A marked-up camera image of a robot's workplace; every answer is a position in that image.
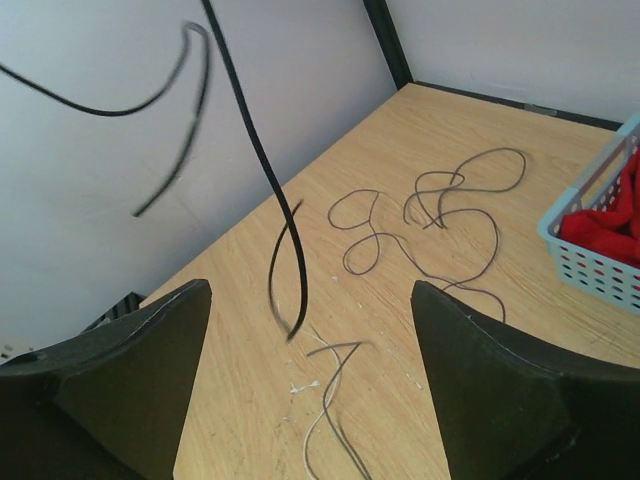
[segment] white debris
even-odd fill
[[[320,386],[320,382],[318,380],[316,380],[313,383],[310,383],[309,385],[305,385],[304,387],[296,387],[293,383],[291,384],[291,390],[289,390],[289,392],[291,392],[292,394],[296,394],[296,393],[300,393],[302,390],[304,390],[305,388],[316,388]]]

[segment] plastic basket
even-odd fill
[[[591,162],[538,224],[538,233],[547,243],[556,272],[564,282],[584,292],[606,299],[616,306],[640,314],[640,269],[631,267],[557,237],[563,217],[583,208],[606,210],[620,191],[620,172],[635,153],[640,137],[640,112],[633,115]],[[623,161],[614,175],[595,195],[585,199],[589,189],[616,159]]]

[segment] red fabric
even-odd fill
[[[640,267],[640,150],[620,175],[620,193],[606,212],[566,215],[559,237],[619,262]]]

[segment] black pole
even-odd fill
[[[362,0],[369,20],[378,37],[380,48],[391,71],[396,88],[400,90],[407,83],[413,82],[409,64],[404,56],[396,27],[391,19],[386,0]]]

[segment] white wall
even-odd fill
[[[416,80],[624,121],[640,109],[637,0],[387,0]]]
[[[214,1],[249,106],[284,182],[394,87],[361,0]],[[198,0],[3,0],[0,61],[77,102],[145,99],[206,26]],[[185,133],[200,41],[178,84],[132,117],[90,117],[0,75],[0,332],[43,346],[130,291],[152,292],[270,193],[217,56],[182,179],[143,218]]]

